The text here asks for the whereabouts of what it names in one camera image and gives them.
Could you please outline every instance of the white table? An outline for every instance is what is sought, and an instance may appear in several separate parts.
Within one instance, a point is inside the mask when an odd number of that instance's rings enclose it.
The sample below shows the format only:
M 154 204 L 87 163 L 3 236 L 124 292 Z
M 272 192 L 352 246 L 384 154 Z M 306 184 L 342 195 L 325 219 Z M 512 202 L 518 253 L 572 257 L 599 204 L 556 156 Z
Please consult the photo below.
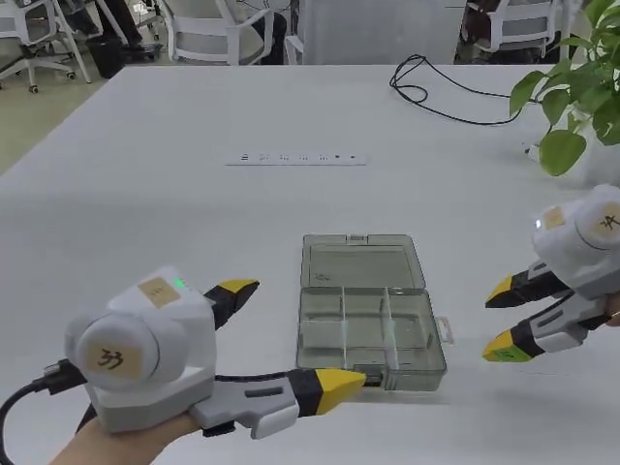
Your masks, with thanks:
M 509 91 L 525 67 L 445 68 Z M 451 123 L 404 104 L 391 67 L 128 68 L 0 178 L 0 397 L 63 356 L 66 323 L 160 264 L 208 289 L 262 280 L 219 334 L 223 374 L 291 368 L 305 233 L 409 233 L 435 313 L 456 345 L 440 390 L 408 404 L 347 404 L 261 442 L 195 435 L 158 464 L 606 463 L 617 458 L 620 332 L 529 364 L 491 364 L 487 341 L 539 306 L 485 310 L 499 279 L 534 259 L 532 214 L 580 195 L 521 143 L 532 108 L 504 128 Z M 466 95 L 427 71 L 431 105 L 481 120 L 507 102 Z M 358 168 L 225 168 L 250 149 L 347 150 Z M 69 440 L 87 399 L 32 396 L 9 417 L 19 464 Z

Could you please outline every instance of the handwritten number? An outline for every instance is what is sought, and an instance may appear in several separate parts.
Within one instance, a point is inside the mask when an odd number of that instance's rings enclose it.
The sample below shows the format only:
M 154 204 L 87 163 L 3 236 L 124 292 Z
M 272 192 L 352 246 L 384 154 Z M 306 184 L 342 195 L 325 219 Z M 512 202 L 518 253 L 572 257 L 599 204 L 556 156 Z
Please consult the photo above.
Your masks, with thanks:
M 620 223 L 618 223 L 618 220 L 616 220 L 616 215 L 606 215 L 604 217 L 604 220 L 602 220 L 601 222 L 601 226 L 605 226 L 610 231 L 613 231 L 614 225 L 620 226 Z
M 123 355 L 118 351 L 109 351 L 107 349 L 102 349 L 102 354 L 100 360 L 97 362 L 99 366 L 106 367 L 108 370 L 113 370 L 118 368 L 125 361 L 123 359 Z

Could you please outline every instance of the green leaf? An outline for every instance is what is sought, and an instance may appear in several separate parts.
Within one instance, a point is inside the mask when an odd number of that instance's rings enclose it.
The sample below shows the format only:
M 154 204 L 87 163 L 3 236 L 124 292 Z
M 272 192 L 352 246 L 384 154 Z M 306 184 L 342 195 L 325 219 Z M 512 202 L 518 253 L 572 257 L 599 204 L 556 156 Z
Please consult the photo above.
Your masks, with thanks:
M 516 84 L 511 93 L 511 115 L 517 113 L 530 101 L 534 88 L 543 78 L 544 73 L 533 71 Z
M 620 7 L 610 8 L 601 18 L 598 29 L 605 29 L 609 26 L 620 26 Z
M 542 111 L 544 111 L 544 115 L 551 126 L 555 126 L 560 120 L 570 100 L 571 96 L 566 89 L 553 89 L 544 96 Z
M 552 176 L 568 171 L 585 151 L 585 139 L 566 129 L 551 131 L 541 140 L 541 165 Z
M 536 94 L 537 99 L 541 96 L 541 94 L 547 90 L 547 89 L 551 89 L 553 87 L 557 87 L 558 85 L 567 85 L 569 83 L 569 75 L 568 73 L 563 74 L 563 75 L 556 75 L 554 77 L 550 77 L 546 83 L 542 86 L 541 90 L 539 91 L 538 94 Z
M 608 99 L 597 109 L 592 127 L 603 145 L 620 143 L 620 97 Z
M 581 121 L 576 119 L 574 117 L 574 114 L 569 113 L 569 131 L 571 131 L 572 133 L 576 132 L 576 130 L 579 129 L 580 124 Z
M 602 79 L 596 73 L 599 67 L 597 62 L 592 61 L 566 75 L 570 86 L 571 103 L 579 101 L 590 88 L 601 83 Z
M 614 0 L 593 0 L 592 3 L 586 7 L 585 14 L 588 16 L 592 27 L 598 24 L 599 18 L 607 8 L 613 5 L 613 2 Z
M 618 47 L 618 45 L 620 45 L 620 29 L 616 30 L 617 28 L 613 28 L 613 29 L 605 29 L 603 32 L 601 32 L 598 37 L 601 41 L 601 45 L 607 50 L 607 51 L 612 51 L 614 50 L 616 47 Z
M 564 60 L 558 61 L 551 71 L 549 71 L 546 75 L 548 78 L 553 78 L 554 76 L 562 75 L 571 70 L 571 60 L 565 58 Z
M 602 104 L 604 104 L 607 100 L 611 99 L 611 96 L 611 89 L 604 84 L 590 87 L 579 98 L 579 109 L 593 114 L 597 109 L 599 109 Z
M 593 47 L 590 41 L 577 36 L 567 37 L 566 39 L 561 41 L 559 45 L 569 47 L 583 47 L 586 50 L 589 50 Z

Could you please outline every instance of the tiled floor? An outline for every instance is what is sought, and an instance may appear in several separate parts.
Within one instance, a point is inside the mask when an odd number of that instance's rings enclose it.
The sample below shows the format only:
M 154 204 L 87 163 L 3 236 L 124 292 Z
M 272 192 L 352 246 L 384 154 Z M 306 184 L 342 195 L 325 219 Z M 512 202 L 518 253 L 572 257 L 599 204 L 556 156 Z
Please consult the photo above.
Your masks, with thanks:
M 146 28 L 140 30 L 147 42 L 152 37 Z M 160 27 L 160 34 L 165 36 L 165 28 Z M 0 66 L 18 54 L 15 44 L 0 41 Z M 33 95 L 28 92 L 27 74 L 5 79 L 0 90 L 0 174 L 9 169 L 19 158 L 42 140 L 53 128 L 60 124 L 69 114 L 94 94 L 103 84 L 97 69 L 84 53 L 84 61 L 93 82 L 88 84 L 77 73 L 76 80 L 68 80 L 54 71 L 36 70 L 36 80 L 40 92 Z M 158 64 L 168 62 L 165 51 Z M 73 63 L 78 72 L 78 64 Z

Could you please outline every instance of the black cable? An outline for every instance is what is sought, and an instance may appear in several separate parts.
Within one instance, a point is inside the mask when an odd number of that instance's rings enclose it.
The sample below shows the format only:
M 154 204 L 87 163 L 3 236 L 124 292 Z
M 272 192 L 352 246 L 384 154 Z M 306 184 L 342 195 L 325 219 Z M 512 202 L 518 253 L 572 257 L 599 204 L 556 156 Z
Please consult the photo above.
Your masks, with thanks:
M 41 387 L 36 382 L 32 382 L 27 386 L 22 387 L 15 394 L 9 397 L 6 402 L 0 407 L 0 464 L 1 465 L 15 465 L 13 461 L 7 456 L 7 452 L 4 445 L 4 425 L 7 420 L 7 415 L 13 406 L 23 399 L 26 395 L 32 392 L 39 392 Z
M 9 397 L 0 407 L 0 465 L 15 465 L 7 456 L 4 444 L 4 428 L 7 415 L 17 402 L 32 392 L 41 392 L 47 389 L 50 395 L 55 395 L 84 384 L 86 384 L 86 379 L 73 364 L 64 358 L 47 367 L 43 378 L 22 387 Z
M 424 64 L 428 65 L 435 73 L 437 73 L 442 78 L 446 79 L 447 81 L 449 81 L 450 83 L 456 85 L 457 87 L 460 87 L 461 89 L 467 90 L 468 92 L 472 92 L 472 93 L 478 94 L 478 95 L 484 95 L 484 96 L 487 96 L 487 97 L 499 97 L 499 98 L 502 98 L 502 99 L 509 99 L 511 97 L 510 95 L 496 94 L 496 93 L 493 93 L 493 92 L 484 92 L 482 90 L 477 90 L 477 89 L 472 89 L 471 87 L 467 87 L 466 85 L 463 85 L 463 84 L 461 84 L 459 82 L 456 82 L 451 77 L 448 77 L 444 73 L 439 71 L 432 63 L 430 63 L 428 61 L 428 59 L 425 56 L 419 55 L 419 54 L 414 54 L 414 55 L 411 55 L 409 58 L 407 58 L 402 63 L 400 63 L 396 67 L 396 71 L 394 71 L 394 74 L 392 75 L 392 77 L 389 79 L 389 87 L 394 89 L 398 93 L 398 95 L 403 100 L 405 100 L 406 102 L 409 102 L 410 104 L 413 104 L 416 107 L 419 107 L 421 109 L 425 109 L 427 111 L 430 111 L 433 114 L 437 114 L 439 116 L 444 116 L 445 118 L 451 119 L 452 121 L 458 121 L 460 123 L 473 124 L 475 126 L 501 126 L 503 124 L 512 123 L 521 114 L 521 110 L 519 110 L 517 113 L 515 113 L 509 119 L 505 119 L 505 120 L 501 120 L 501 121 L 492 121 L 492 122 L 471 121 L 469 119 L 460 118 L 458 116 L 453 116 L 451 114 L 444 113 L 443 111 L 440 111 L 438 109 L 434 109 L 434 108 L 431 108 L 431 107 L 428 107 L 428 106 L 424 105 L 424 102 L 426 102 L 426 100 L 428 100 L 428 90 L 426 90 L 424 87 L 422 87 L 420 85 L 416 85 L 416 84 L 401 84 L 400 83 L 400 81 L 406 75 L 408 75 L 409 73 L 415 71 L 417 68 L 419 68 L 421 65 L 424 65 Z M 403 69 L 406 66 L 408 66 L 408 65 L 412 65 L 412 67 L 403 73 Z M 405 89 L 415 89 L 418 92 L 421 92 L 422 96 L 419 99 L 415 100 L 413 97 L 409 96 L 404 91 Z M 530 103 L 537 104 L 538 101 L 530 99 Z

